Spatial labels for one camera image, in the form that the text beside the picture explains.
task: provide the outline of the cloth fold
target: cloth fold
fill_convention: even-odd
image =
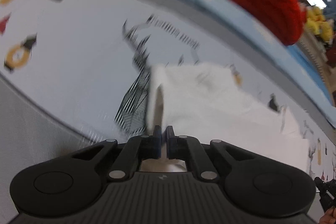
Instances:
[[[239,89],[229,68],[202,63],[151,68],[147,129],[171,125],[175,134],[209,144],[220,139],[307,171],[309,141],[289,108],[269,109]]]

